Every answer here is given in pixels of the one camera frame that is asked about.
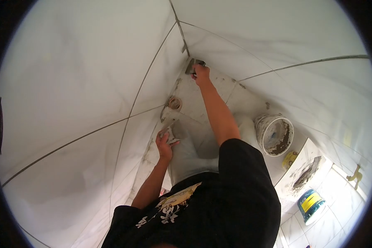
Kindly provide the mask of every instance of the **white ceramic tile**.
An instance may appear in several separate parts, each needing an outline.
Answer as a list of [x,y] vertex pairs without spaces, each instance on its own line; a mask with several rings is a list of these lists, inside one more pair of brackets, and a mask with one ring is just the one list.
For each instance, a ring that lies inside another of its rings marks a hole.
[[358,221],[363,218],[364,216],[364,208],[365,208],[365,202],[362,201],[360,205],[357,207],[355,210],[354,214],[352,217],[347,221],[346,225],[343,227],[344,232],[346,235],[350,235],[353,231],[353,228],[356,227]]
[[138,172],[135,177],[134,184],[132,186],[131,193],[129,197],[134,199],[136,194],[138,193],[140,187],[145,182],[146,178],[149,176],[150,172],[153,170],[155,164],[151,163],[148,160],[143,160],[141,165],[139,166]]
[[347,181],[339,175],[334,169],[331,169],[324,181],[317,188],[317,193],[332,206],[335,200],[343,193]]
[[285,82],[276,72],[252,77],[240,82],[248,90],[265,98],[270,103],[285,106],[298,107],[308,110],[306,103],[290,85]]
[[362,173],[362,182],[368,186],[372,187],[372,163],[370,163],[366,158],[361,156],[358,152],[354,151],[345,144],[332,140],[339,155],[340,161],[342,162],[343,170],[350,176],[354,174],[357,164],[361,166],[359,172]]
[[305,235],[300,236],[297,240],[293,241],[289,248],[306,248],[309,245],[308,239]]
[[185,23],[180,25],[191,57],[203,60],[236,80],[271,70],[255,56],[222,37]]
[[22,232],[26,236],[26,238],[28,239],[28,241],[30,242],[30,244],[33,245],[34,248],[49,248],[45,244],[41,243],[37,239],[35,239],[32,236],[30,236],[27,232],[25,232],[23,230],[22,230]]
[[283,248],[283,242],[281,241],[281,238],[280,238],[280,235],[277,234],[277,238],[276,238],[276,245],[277,245],[277,248]]
[[340,230],[340,232],[324,248],[339,248],[345,241],[346,237],[345,232]]
[[136,165],[129,174],[124,178],[122,183],[114,189],[111,196],[111,205],[110,205],[110,221],[113,218],[114,209],[117,206],[124,205],[129,199],[129,195],[132,189],[132,186],[135,181],[136,174],[138,172],[139,164]]
[[340,230],[342,230],[342,227],[329,209],[305,235],[312,247],[323,248]]
[[286,242],[291,244],[296,241],[300,236],[304,235],[302,228],[300,227],[298,220],[295,216],[292,216],[289,220],[285,221],[281,225]]
[[92,218],[83,232],[73,243],[71,248],[90,248],[97,247],[103,239],[105,233],[109,230],[109,208],[110,198],[102,205],[101,209]]
[[162,107],[157,107],[128,120],[117,159],[113,190],[145,155],[154,127],[160,119],[161,110]]
[[165,104],[179,73],[184,73],[182,69],[188,56],[186,51],[182,53],[183,45],[179,27],[175,25],[149,69],[132,116]]
[[[180,112],[202,124],[208,124],[207,111],[205,110],[200,88],[190,75],[181,73],[179,78],[178,85],[172,95],[179,97],[182,100],[182,108],[180,109]],[[228,75],[219,72],[212,67],[210,67],[209,78],[220,97],[224,102],[226,102],[233,91],[233,88],[236,86],[236,82]]]
[[296,202],[288,201],[283,198],[279,198],[279,200],[281,204],[281,212],[295,214],[297,211],[299,211],[299,208]]
[[280,225],[282,225],[285,221],[289,220],[292,216],[293,216],[293,214],[291,214],[291,213],[281,212]]
[[18,223],[51,247],[70,247],[110,196],[125,122],[32,165],[3,191]]
[[180,21],[237,44],[273,69],[326,57],[366,54],[352,23],[336,2],[172,3]]
[[372,163],[372,67],[369,60],[332,60],[276,73],[304,99],[325,129],[323,133]]
[[242,113],[254,120],[257,116],[267,113],[266,101],[264,95],[256,94],[250,88],[246,89],[243,82],[242,85],[236,84],[226,104],[233,114]]
[[337,156],[336,150],[329,136],[303,124],[299,125],[299,130],[305,136],[310,138],[322,153],[329,158],[329,160],[336,164],[340,163],[339,157]]
[[0,69],[1,182],[66,143],[128,117],[174,22],[167,0],[37,2]]
[[131,206],[132,201],[133,201],[133,199],[131,199],[131,198],[128,197],[128,199],[127,199],[127,201],[124,203],[124,205],[126,205],[126,206]]
[[332,212],[342,227],[349,221],[361,202],[362,198],[357,191],[349,183],[346,184],[331,206]]

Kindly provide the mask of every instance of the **tile grout line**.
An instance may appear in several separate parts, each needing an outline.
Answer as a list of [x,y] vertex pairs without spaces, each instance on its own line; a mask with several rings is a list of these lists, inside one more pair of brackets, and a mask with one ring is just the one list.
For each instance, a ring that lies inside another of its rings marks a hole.
[[212,35],[214,35],[214,36],[216,36],[216,37],[219,37],[219,38],[221,38],[221,39],[223,39],[223,40],[225,40],[225,41],[227,41],[227,42],[229,42],[229,43],[232,43],[234,46],[238,47],[239,49],[241,49],[241,50],[243,50],[244,52],[248,53],[249,55],[251,55],[252,57],[254,57],[255,59],[257,59],[258,61],[262,62],[262,63],[263,63],[265,66],[267,66],[270,70],[273,70],[273,69],[272,69],[270,66],[268,66],[265,62],[263,62],[263,61],[260,60],[258,57],[256,57],[256,56],[253,55],[252,53],[248,52],[248,51],[245,50],[244,48],[238,46],[237,44],[235,44],[235,43],[233,43],[233,42],[231,42],[231,41],[229,41],[229,40],[227,40],[227,39],[225,39],[225,38],[223,38],[223,37],[221,37],[221,36],[219,36],[219,35],[217,35],[217,34],[215,34],[215,33],[213,33],[213,32],[210,32],[210,31],[208,31],[208,30],[206,30],[206,29],[203,29],[203,28],[201,28],[201,27],[197,27],[197,26],[195,26],[195,25],[193,25],[193,24],[190,24],[190,23],[187,23],[187,22],[183,22],[183,21],[180,21],[180,22],[182,22],[182,23],[184,23],[184,24],[187,24],[187,25],[190,25],[190,26],[193,26],[193,27],[196,27],[196,28],[198,28],[198,29],[201,29],[201,30],[203,30],[203,31],[205,31],[205,32],[208,32],[208,33],[210,33],[210,34],[212,34]]
[[45,243],[41,242],[40,240],[36,239],[33,235],[31,235],[28,231],[26,231],[21,225],[19,225],[19,227],[24,231],[26,232],[27,234],[29,234],[32,238],[34,238],[35,240],[37,240],[39,243],[47,246],[48,248],[51,248],[50,246],[46,245]]
[[146,72],[145,77],[143,78],[142,83],[141,83],[140,86],[139,86],[138,93],[136,93],[135,100],[134,100],[134,103],[132,104],[132,107],[131,107],[131,110],[130,110],[130,114],[129,114],[128,117],[131,117],[131,113],[132,113],[132,110],[134,109],[134,106],[135,106],[135,103],[136,103],[136,99],[138,98],[138,95],[139,95],[140,90],[142,89],[143,83],[145,82],[145,79],[146,79],[146,77],[148,76],[148,73],[149,73],[149,71],[150,71],[150,68],[151,68],[151,66],[153,65],[154,60],[156,59],[157,55],[159,54],[159,52],[160,52],[160,50],[161,50],[161,47],[163,47],[164,42],[167,40],[167,38],[168,38],[169,34],[171,33],[172,29],[174,28],[175,24],[176,24],[176,22],[174,23],[174,25],[172,25],[172,27],[171,27],[171,29],[169,30],[168,34],[165,36],[165,38],[164,38],[164,40],[163,40],[163,43],[161,43],[161,45],[160,45],[160,47],[159,47],[159,50],[157,50],[156,54],[154,55],[154,58],[153,58],[153,60],[152,60],[151,63],[150,63],[150,66],[149,66],[149,68],[148,68],[148,71]]
[[1,187],[3,188],[3,187],[4,187],[6,184],[8,184],[12,179],[14,179],[16,176],[18,176],[18,175],[21,174],[23,171],[25,171],[26,169],[28,169],[30,166],[32,166],[32,165],[36,164],[37,162],[43,160],[44,158],[48,157],[49,155],[53,154],[54,152],[59,151],[60,149],[64,148],[65,146],[68,146],[68,145],[70,145],[70,144],[72,144],[72,143],[74,143],[74,142],[76,142],[76,141],[78,141],[78,140],[80,140],[80,139],[82,139],[82,138],[84,138],[84,137],[86,137],[86,136],[89,136],[89,135],[91,135],[91,134],[93,134],[93,133],[95,133],[95,132],[98,132],[98,131],[100,131],[100,130],[106,128],[106,127],[109,127],[109,126],[112,126],[112,125],[117,124],[117,123],[119,123],[119,122],[122,122],[122,121],[128,120],[129,118],[132,118],[132,117],[134,117],[134,116],[137,116],[137,115],[142,114],[142,113],[145,113],[145,112],[148,112],[148,111],[153,110],[153,109],[155,109],[155,108],[157,108],[157,107],[154,107],[154,108],[152,108],[152,109],[149,109],[149,110],[146,110],[146,111],[140,112],[140,113],[138,113],[138,114],[136,114],[136,115],[133,115],[133,116],[130,116],[130,117],[127,117],[127,118],[121,119],[121,120],[119,120],[119,121],[113,122],[113,123],[111,123],[111,124],[109,124],[109,125],[106,125],[106,126],[104,126],[104,127],[98,128],[97,130],[94,130],[94,131],[92,131],[92,132],[89,132],[89,133],[86,134],[86,135],[83,135],[83,136],[81,136],[81,137],[79,137],[79,138],[74,139],[73,141],[70,141],[70,142],[66,143],[66,144],[63,145],[63,146],[60,146],[59,148],[57,148],[57,149],[55,149],[55,150],[53,150],[53,151],[47,153],[46,155],[40,157],[39,159],[37,159],[36,161],[32,162],[31,164],[25,166],[23,169],[21,169],[20,171],[18,171],[17,173],[15,173],[13,176],[11,176],[10,179],[8,179],[7,181],[5,181],[5,183],[3,183],[3,185],[2,185]]
[[120,145],[119,145],[119,152],[117,153],[116,164],[115,164],[115,166],[114,166],[112,186],[111,186],[111,189],[110,189],[110,195],[109,195],[109,198],[110,198],[110,200],[109,200],[109,221],[110,221],[111,197],[112,197],[112,194],[113,194],[114,176],[116,175],[117,162],[118,162],[118,160],[119,160],[119,154],[120,154],[121,144],[123,143],[124,134],[125,134],[125,130],[127,129],[128,120],[129,120],[129,118],[127,119],[127,122],[125,123],[125,127],[124,127],[124,131],[123,131],[123,135],[122,135],[122,137],[121,137],[121,141],[120,141]]
[[174,8],[174,5],[172,4],[172,1],[171,1],[171,0],[169,0],[169,4],[171,5],[171,7],[172,7],[172,11],[174,12],[174,15],[175,15],[175,22],[178,24],[179,31],[180,31],[180,35],[182,35],[183,44],[184,44],[184,46],[186,47],[187,55],[188,55],[188,57],[190,57],[189,47],[188,47],[187,44],[186,44],[186,39],[185,39],[185,36],[183,35],[183,30],[182,30],[182,27],[180,26],[180,21],[179,21],[179,19],[178,19],[178,16],[176,15],[175,8]]
[[263,75],[263,74],[267,74],[269,72],[276,72],[276,71],[280,71],[280,70],[283,70],[283,69],[288,69],[288,68],[292,68],[292,67],[296,67],[296,66],[303,66],[303,65],[325,62],[325,61],[332,61],[332,60],[346,60],[346,59],[369,59],[369,57],[368,57],[368,55],[357,54],[357,55],[344,55],[344,56],[337,56],[337,57],[328,57],[328,58],[319,59],[319,60],[312,60],[312,61],[303,62],[303,63],[291,65],[291,66],[281,67],[281,68],[274,69],[274,70],[271,70],[271,71],[268,71],[268,72],[262,72],[260,74],[254,75],[254,76],[244,78],[244,79],[240,80],[239,82],[250,79],[250,78],[253,78],[253,77],[257,77],[257,76],[260,76],[260,75]]

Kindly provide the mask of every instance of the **dirty bucket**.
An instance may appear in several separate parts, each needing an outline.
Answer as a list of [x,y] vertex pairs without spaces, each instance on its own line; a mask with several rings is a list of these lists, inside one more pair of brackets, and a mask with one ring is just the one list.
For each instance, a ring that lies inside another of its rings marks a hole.
[[326,209],[326,202],[313,189],[306,191],[297,202],[306,226],[319,219]]
[[256,139],[265,154],[277,157],[291,146],[293,125],[282,115],[263,114],[254,121]]

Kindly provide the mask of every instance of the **floor tile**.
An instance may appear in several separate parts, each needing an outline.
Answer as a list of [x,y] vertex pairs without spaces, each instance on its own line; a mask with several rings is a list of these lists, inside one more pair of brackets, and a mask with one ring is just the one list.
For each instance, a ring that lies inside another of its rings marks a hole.
[[346,233],[343,230],[340,230],[340,232],[331,241],[329,241],[324,248],[339,248],[346,240],[346,237]]
[[332,212],[342,227],[346,225],[361,202],[361,196],[351,186],[351,184],[347,183],[337,197],[336,201],[331,206]]
[[329,209],[319,221],[306,232],[306,237],[314,248],[323,248],[342,229],[335,215]]
[[325,180],[317,188],[317,193],[327,202],[328,206],[331,206],[341,194],[346,183],[346,180],[339,173],[331,169]]
[[300,236],[297,240],[293,241],[289,248],[306,248],[309,245],[308,239],[305,235]]
[[358,223],[358,221],[363,217],[364,214],[364,208],[365,208],[365,202],[362,201],[352,217],[347,221],[346,225],[343,227],[344,232],[346,235],[350,235],[353,231],[353,228],[355,228],[355,225]]
[[284,224],[281,225],[281,229],[283,230],[288,244],[296,241],[304,234],[295,216],[292,216],[289,220],[285,221]]
[[291,214],[291,213],[281,212],[280,225],[282,225],[285,221],[289,220],[292,216],[293,216],[293,214]]

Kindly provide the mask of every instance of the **white pants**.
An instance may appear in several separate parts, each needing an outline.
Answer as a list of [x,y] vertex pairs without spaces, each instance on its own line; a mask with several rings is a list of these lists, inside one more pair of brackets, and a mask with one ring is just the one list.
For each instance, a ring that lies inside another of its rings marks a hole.
[[[235,115],[234,118],[240,131],[241,140],[260,150],[253,121],[244,115]],[[186,132],[188,137],[183,138],[178,145],[172,148],[173,157],[168,166],[172,186],[201,172],[219,172],[219,157],[213,159],[199,158],[190,134],[188,131]]]

